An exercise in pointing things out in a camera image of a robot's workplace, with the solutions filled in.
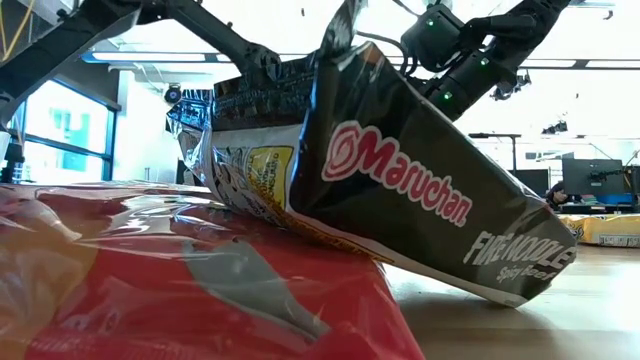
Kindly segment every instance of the maruchan logo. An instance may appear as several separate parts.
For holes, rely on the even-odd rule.
[[[467,222],[473,202],[452,186],[451,176],[438,177],[400,151],[394,138],[382,138],[375,126],[362,128],[357,121],[338,125],[331,136],[322,180],[336,182],[356,172],[368,175],[389,190],[420,203],[458,227]]]

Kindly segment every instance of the red plastic bag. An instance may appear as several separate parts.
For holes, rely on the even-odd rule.
[[[379,266],[155,185],[0,187],[0,359],[422,359]]]

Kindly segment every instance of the robotic arm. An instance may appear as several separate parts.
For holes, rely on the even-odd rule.
[[[174,19],[227,55],[241,72],[279,63],[278,54],[243,39],[202,8],[202,0],[85,0],[42,38],[0,66],[0,130],[60,67],[101,40],[136,25]]]
[[[493,86],[517,85],[516,71],[540,45],[571,0],[523,0],[504,15],[466,24],[444,5],[430,7],[403,36],[409,53],[428,71],[444,75],[412,84],[455,121]],[[485,48],[488,35],[494,39]]]
[[[571,0],[523,0],[508,13],[472,19],[466,24],[444,5],[430,6],[403,36],[403,46],[428,71],[442,73],[411,84],[457,120],[497,85],[510,92],[516,71],[544,40]],[[243,39],[201,6],[202,0],[85,0],[44,37],[0,66],[0,130],[19,105],[97,42],[135,25],[175,19],[227,55],[241,72],[280,62],[277,54]],[[482,43],[494,39],[488,47]]]

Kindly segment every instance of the crinkled plastic packaging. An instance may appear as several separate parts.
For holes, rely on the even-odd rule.
[[[371,259],[202,188],[0,187],[0,359],[422,359]]]
[[[202,90],[188,166],[238,211],[504,305],[533,299],[576,239],[374,44],[350,47],[361,6],[346,0],[307,58]],[[175,129],[189,108],[169,112]]]

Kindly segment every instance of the desk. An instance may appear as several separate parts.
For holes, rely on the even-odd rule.
[[[566,204],[560,207],[561,214],[631,214],[636,208],[629,204],[620,205],[587,205],[587,204]]]
[[[518,310],[387,273],[427,360],[640,359],[639,249],[580,246],[576,263]]]

